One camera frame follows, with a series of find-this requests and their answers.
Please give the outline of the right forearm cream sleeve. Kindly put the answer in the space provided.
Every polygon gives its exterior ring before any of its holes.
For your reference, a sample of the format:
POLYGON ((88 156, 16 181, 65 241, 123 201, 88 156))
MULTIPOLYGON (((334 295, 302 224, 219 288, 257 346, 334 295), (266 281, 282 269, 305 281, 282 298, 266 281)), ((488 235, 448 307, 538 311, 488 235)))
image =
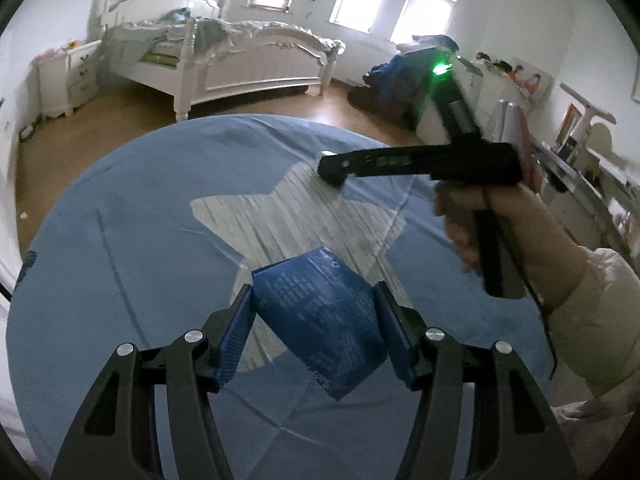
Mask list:
POLYGON ((594 396, 639 373, 639 278, 612 249, 584 248, 574 292, 550 315, 555 349, 594 396))

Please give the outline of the right hand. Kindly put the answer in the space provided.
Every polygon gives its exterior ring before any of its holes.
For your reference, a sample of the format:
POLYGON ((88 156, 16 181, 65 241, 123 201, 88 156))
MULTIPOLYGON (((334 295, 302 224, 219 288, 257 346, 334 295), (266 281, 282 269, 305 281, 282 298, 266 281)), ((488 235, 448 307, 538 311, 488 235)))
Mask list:
POLYGON ((475 270, 480 266, 480 243, 474 229, 454 218, 454 207, 491 213, 506 236, 506 246, 548 309, 564 304, 584 277, 588 262, 585 249, 526 186, 482 190, 445 183, 437 188, 435 214, 444 219, 446 233, 465 269, 475 270))

